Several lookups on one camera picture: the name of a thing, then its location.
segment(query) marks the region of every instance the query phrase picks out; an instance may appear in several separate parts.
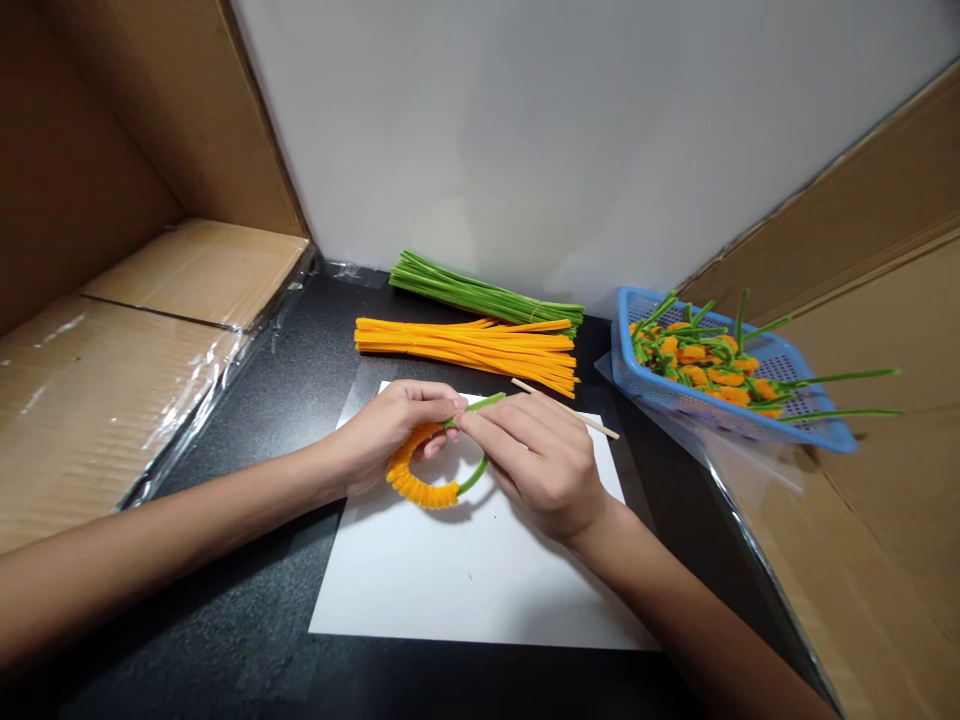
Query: cardboard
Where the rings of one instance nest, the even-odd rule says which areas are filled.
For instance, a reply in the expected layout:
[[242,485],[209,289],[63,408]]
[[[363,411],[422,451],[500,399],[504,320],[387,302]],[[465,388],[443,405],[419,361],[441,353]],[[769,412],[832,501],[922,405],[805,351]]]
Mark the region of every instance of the cardboard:
[[815,372],[898,366],[903,375],[831,385],[839,407],[890,407],[896,420],[850,418],[855,455],[818,453],[844,501],[960,646],[960,240],[805,313],[782,334]]
[[0,335],[183,209],[26,0],[0,3]]
[[306,236],[227,0],[42,0],[188,214]]
[[85,295],[225,327],[251,325],[308,240],[191,219],[83,288]]
[[745,233],[681,295],[763,324],[960,227],[960,62]]
[[243,341],[78,297],[0,340],[0,553],[111,512]]
[[957,717],[957,645],[823,468],[785,447],[778,462],[799,470],[797,493],[776,481],[783,467],[765,471],[722,439],[706,440],[847,715]]

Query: black table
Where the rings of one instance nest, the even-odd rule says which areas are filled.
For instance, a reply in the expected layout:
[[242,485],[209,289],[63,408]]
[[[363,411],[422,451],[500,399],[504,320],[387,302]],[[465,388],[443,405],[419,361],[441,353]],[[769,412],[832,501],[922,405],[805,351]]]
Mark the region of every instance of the black table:
[[[364,377],[368,384],[391,374],[442,380],[482,395],[512,388],[506,378],[426,360],[362,359],[353,346],[357,317],[469,319],[384,285],[382,274],[362,278],[308,280],[159,494],[330,433],[345,405],[368,399],[358,397],[367,392]],[[576,343],[583,385],[573,407],[600,412],[623,432],[612,447],[628,504],[826,697],[713,479],[594,369],[609,347],[610,323],[587,318]],[[68,718],[700,716],[661,653],[308,635],[342,509],[335,503],[305,515],[169,587],[8,688],[5,707],[29,703],[32,715]]]

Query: blue plastic basket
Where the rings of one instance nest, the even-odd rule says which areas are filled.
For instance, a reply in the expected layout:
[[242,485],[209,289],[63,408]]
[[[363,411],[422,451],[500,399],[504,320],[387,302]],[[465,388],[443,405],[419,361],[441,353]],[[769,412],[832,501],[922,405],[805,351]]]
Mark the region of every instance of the blue plastic basket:
[[[729,430],[752,440],[781,443],[809,443],[838,453],[852,453],[857,449],[856,440],[841,418],[812,420],[809,422],[781,423],[764,417],[753,410],[740,408],[717,400],[680,383],[666,380],[637,362],[630,339],[630,324],[645,320],[663,301],[658,293],[620,288],[617,319],[612,332],[612,366],[614,382],[628,397],[641,399],[652,405],[690,415],[701,422]],[[667,326],[683,320],[684,303],[677,302],[658,321]],[[735,321],[707,313],[700,321],[701,327],[728,327],[731,334]],[[756,330],[744,324],[745,332]],[[800,380],[813,377],[803,355],[793,345],[773,333],[764,333],[745,343],[746,352],[760,361],[757,375],[773,380]],[[795,400],[784,404],[784,415],[802,415],[811,412],[836,410],[821,385],[805,388]]]

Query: wooden skewer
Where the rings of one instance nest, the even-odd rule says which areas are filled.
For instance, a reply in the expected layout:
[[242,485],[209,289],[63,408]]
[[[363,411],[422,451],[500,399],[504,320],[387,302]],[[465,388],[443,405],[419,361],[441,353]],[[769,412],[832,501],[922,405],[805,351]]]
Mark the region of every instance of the wooden skewer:
[[[513,379],[510,380],[510,382],[512,382],[514,385],[516,385],[516,386],[517,386],[518,388],[520,388],[521,390],[526,390],[528,393],[531,393],[531,394],[532,394],[532,393],[535,393],[535,392],[540,392],[540,391],[537,390],[536,388],[532,388],[532,387],[530,387],[529,385],[527,385],[523,380],[517,380],[516,378],[513,378]],[[613,438],[614,440],[619,440],[619,439],[620,439],[620,435],[617,434],[617,433],[615,433],[615,432],[614,432],[613,430],[611,430],[610,428],[604,427],[604,426],[601,425],[600,423],[591,420],[591,419],[588,418],[586,415],[581,415],[581,414],[578,413],[576,410],[571,410],[570,408],[568,408],[566,405],[564,405],[564,404],[561,403],[561,402],[557,402],[556,400],[553,400],[553,401],[554,401],[555,403],[557,403],[557,405],[559,405],[560,407],[562,407],[564,410],[566,410],[568,413],[570,413],[571,415],[573,415],[577,420],[579,420],[580,422],[582,422],[584,425],[589,425],[589,426],[592,427],[594,430],[597,430],[597,431],[599,431],[599,432],[602,432],[602,433],[603,433],[604,435],[606,435],[608,438]]]

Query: cardboard box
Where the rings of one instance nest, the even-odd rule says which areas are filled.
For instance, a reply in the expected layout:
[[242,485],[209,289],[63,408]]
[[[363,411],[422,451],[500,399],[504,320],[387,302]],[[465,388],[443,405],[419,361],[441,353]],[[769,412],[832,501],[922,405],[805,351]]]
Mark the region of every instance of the cardboard box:
[[245,341],[79,297],[0,340],[0,552],[116,509]]
[[308,244],[292,235],[191,219],[81,292],[228,328],[249,328]]
[[238,37],[225,0],[0,3],[0,552],[114,510],[308,244]]

